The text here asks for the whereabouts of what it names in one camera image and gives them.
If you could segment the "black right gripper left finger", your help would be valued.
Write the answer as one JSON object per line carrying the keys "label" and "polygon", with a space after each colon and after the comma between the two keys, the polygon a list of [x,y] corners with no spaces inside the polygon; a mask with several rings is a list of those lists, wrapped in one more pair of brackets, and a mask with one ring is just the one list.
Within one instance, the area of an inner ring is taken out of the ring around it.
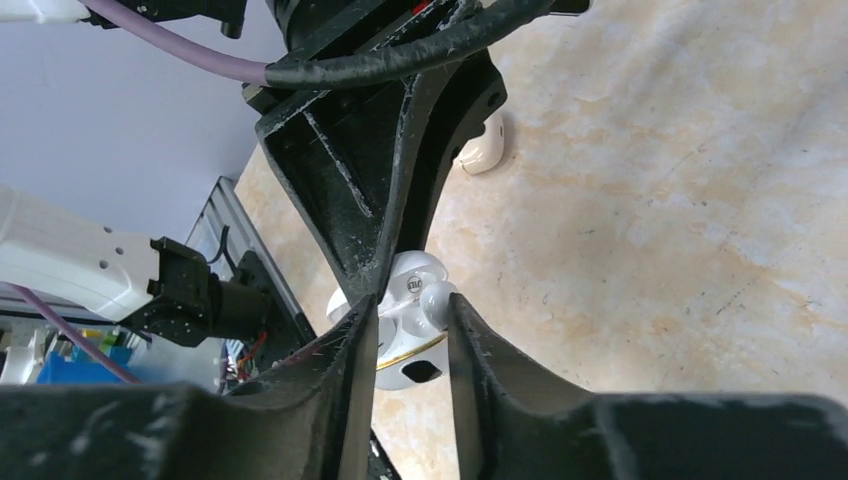
{"label": "black right gripper left finger", "polygon": [[377,298],[227,395],[188,383],[1,391],[5,479],[363,479]]}

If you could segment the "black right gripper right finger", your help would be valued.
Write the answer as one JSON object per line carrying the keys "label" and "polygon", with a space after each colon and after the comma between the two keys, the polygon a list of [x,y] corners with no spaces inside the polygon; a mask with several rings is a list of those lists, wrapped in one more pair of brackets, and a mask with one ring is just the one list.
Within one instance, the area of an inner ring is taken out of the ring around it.
{"label": "black right gripper right finger", "polygon": [[449,300],[463,479],[843,479],[847,411],[815,395],[593,393]]}

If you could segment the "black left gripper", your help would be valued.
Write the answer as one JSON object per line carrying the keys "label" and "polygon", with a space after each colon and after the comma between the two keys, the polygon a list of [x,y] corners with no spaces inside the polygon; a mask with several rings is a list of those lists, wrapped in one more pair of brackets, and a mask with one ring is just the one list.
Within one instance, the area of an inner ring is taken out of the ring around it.
{"label": "black left gripper", "polygon": [[[177,1],[125,1],[138,26],[233,58],[318,60],[402,45],[457,25],[473,1],[248,1],[241,34],[204,15],[172,20]],[[94,113],[239,113],[242,84],[210,73],[114,24],[115,1],[88,1],[97,32],[86,52]],[[351,301],[381,293],[430,114],[463,61],[396,80],[333,90],[272,92],[257,103],[260,147]]]}

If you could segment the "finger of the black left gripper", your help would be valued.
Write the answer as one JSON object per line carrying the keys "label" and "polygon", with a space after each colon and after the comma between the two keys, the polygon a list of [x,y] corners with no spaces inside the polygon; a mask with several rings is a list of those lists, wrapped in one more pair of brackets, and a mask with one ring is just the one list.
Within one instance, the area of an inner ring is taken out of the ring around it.
{"label": "finger of the black left gripper", "polygon": [[491,56],[464,60],[436,102],[421,141],[400,224],[397,252],[424,250],[453,162],[508,97]]}

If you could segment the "beige charging case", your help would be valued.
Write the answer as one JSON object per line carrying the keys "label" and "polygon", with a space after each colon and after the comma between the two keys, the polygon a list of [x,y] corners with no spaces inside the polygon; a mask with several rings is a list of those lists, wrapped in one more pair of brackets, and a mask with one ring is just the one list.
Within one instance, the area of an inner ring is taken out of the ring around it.
{"label": "beige charging case", "polygon": [[455,162],[468,175],[486,173],[499,165],[505,149],[503,115],[494,112],[483,123],[483,133],[468,140]]}

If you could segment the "white earbud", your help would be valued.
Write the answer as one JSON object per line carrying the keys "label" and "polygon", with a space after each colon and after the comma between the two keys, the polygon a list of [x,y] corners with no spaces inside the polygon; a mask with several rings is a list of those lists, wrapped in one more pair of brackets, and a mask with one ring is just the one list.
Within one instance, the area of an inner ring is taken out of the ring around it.
{"label": "white earbud", "polygon": [[448,328],[448,306],[450,296],[457,292],[457,287],[445,280],[438,280],[426,286],[419,297],[419,305],[427,322],[439,331]]}

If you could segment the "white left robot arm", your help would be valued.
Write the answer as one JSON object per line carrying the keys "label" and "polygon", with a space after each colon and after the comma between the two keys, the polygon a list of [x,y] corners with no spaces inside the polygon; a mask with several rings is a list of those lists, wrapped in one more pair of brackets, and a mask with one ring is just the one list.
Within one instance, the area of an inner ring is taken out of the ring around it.
{"label": "white left robot arm", "polygon": [[[429,224],[406,201],[422,147],[457,133],[468,113],[433,113],[469,67],[498,75],[487,48],[533,19],[535,1],[437,1],[347,56],[304,49],[264,64],[208,49],[112,1],[89,9],[208,72],[281,90],[285,99],[257,126],[282,186],[318,242],[351,308],[377,319],[398,247]],[[179,254],[170,284],[165,240],[121,233],[10,187],[1,190],[1,278],[76,303],[113,322],[165,303],[181,343],[254,335],[246,315],[222,319],[222,291],[193,251]]]}

